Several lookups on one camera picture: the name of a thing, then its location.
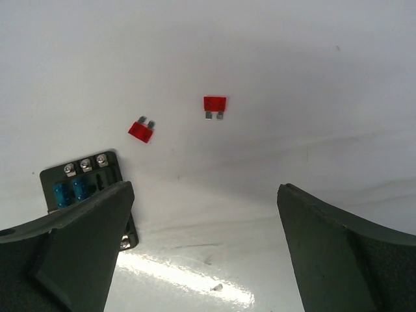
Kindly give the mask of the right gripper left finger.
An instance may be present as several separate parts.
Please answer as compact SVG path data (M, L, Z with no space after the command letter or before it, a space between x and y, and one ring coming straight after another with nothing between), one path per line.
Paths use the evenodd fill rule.
M131 182L1 231L2 311L103 311L135 200Z

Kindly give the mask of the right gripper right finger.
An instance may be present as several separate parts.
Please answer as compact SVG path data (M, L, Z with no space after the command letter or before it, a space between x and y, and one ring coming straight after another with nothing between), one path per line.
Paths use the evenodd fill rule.
M277 205L305 311L415 310L415 236L292 184Z

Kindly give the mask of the blue fuse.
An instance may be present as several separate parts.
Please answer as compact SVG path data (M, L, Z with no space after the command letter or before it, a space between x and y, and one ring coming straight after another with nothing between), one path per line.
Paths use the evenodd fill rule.
M85 178L75 178L71 181L75 199L77 202L83 202L90 197L87 180Z
M70 190L64 183L54 185L53 192L57 203L57 209L67 208L72 204Z

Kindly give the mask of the black fuse box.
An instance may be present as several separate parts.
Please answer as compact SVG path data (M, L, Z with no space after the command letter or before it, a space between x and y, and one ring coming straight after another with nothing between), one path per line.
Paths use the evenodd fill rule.
M49 214L89 199L123 181L116 152L112 149L81 157L40 172Z

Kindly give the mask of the red fuse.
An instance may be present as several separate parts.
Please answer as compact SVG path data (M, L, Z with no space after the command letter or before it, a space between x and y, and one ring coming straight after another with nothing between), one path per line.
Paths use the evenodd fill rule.
M213 114L216 114L217 120L223 120L227 108L227 100L225 96L204 96L203 109L205 111L205 119L212 120Z
M155 122L150 120L147 122L146 116L141 116L129 128L128 133L143 143L148 143L153 135Z

